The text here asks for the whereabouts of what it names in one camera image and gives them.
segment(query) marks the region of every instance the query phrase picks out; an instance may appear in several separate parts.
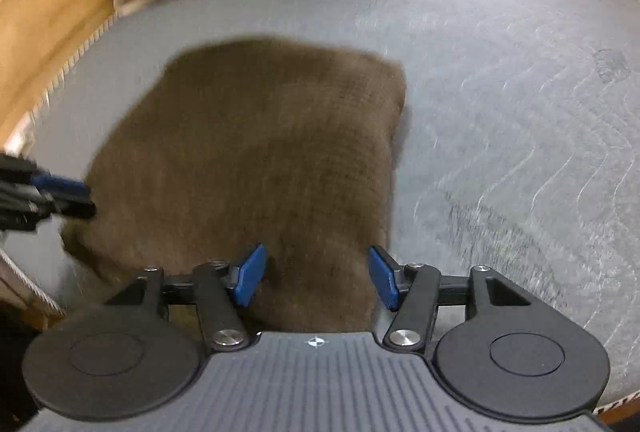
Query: folded brown cloth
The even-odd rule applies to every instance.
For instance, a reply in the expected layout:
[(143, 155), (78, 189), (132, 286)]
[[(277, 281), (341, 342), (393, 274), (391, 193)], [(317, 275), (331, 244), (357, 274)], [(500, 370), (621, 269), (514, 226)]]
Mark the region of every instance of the folded brown cloth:
[(63, 228), (102, 277), (188, 272), (263, 243), (242, 317), (264, 330), (353, 331), (375, 293), (366, 251), (387, 241), (399, 66), (281, 39), (203, 47), (169, 63), (116, 127), (86, 182), (98, 215)]

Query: gray table surface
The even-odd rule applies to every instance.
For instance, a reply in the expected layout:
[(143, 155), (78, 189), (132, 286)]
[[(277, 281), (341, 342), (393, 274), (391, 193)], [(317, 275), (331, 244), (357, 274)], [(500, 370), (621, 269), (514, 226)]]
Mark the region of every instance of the gray table surface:
[[(494, 267), (602, 341), (603, 402), (640, 388), (638, 0), (167, 1), (118, 21), (82, 57), (33, 157), (81, 176), (168, 59), (252, 33), (400, 60), (391, 252), (444, 274)], [(83, 273), (58, 224), (10, 235), (4, 249), (74, 306)]]

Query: white calibration symbol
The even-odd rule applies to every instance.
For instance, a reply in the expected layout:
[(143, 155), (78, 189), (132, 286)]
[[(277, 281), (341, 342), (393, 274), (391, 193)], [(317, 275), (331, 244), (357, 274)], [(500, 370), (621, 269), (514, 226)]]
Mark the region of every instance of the white calibration symbol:
[(318, 347), (324, 346), (326, 340), (320, 338), (320, 336), (314, 336), (313, 338), (311, 338), (311, 340), (307, 340), (305, 343), (317, 349)]

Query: wooden surface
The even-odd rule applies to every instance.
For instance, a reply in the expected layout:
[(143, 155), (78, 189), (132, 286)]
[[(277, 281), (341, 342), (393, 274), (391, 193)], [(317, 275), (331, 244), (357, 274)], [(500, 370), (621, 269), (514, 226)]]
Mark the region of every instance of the wooden surface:
[(0, 0), (0, 142), (112, 13), (111, 0)]

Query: silver bolt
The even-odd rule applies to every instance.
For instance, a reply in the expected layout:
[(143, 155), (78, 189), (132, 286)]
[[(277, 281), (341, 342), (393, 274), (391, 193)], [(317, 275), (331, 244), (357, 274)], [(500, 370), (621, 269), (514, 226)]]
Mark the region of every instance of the silver bolt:
[(414, 346), (420, 341), (420, 335), (411, 329), (399, 329), (389, 335), (389, 341), (395, 346)]
[(213, 335), (213, 341), (219, 346), (237, 346), (244, 340), (244, 335), (236, 329), (223, 329)]

